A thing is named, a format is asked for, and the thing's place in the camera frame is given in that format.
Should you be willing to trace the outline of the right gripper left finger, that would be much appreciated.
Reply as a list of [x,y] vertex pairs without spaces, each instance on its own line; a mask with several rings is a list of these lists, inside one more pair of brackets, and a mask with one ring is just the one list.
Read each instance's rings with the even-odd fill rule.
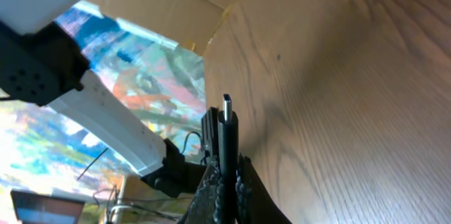
[[178,224],[219,224],[223,217],[223,179],[218,162],[211,162],[187,211]]

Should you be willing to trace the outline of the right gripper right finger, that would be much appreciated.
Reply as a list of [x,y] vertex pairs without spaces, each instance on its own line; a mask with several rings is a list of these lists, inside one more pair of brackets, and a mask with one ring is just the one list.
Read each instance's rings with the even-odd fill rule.
[[236,176],[238,223],[291,224],[272,200],[249,157],[239,155]]

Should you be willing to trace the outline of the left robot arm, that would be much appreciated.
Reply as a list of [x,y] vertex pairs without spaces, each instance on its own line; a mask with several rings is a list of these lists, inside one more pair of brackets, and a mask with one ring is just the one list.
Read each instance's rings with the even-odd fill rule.
[[80,0],[1,0],[1,88],[7,100],[48,106],[118,152],[151,188],[194,194],[206,166],[146,128],[101,82],[56,19]]

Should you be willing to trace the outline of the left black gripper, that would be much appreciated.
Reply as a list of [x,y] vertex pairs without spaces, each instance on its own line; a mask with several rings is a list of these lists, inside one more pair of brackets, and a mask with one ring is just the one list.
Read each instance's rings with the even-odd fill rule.
[[209,163],[214,156],[218,156],[218,108],[210,107],[201,119],[202,140],[204,152],[203,161]]

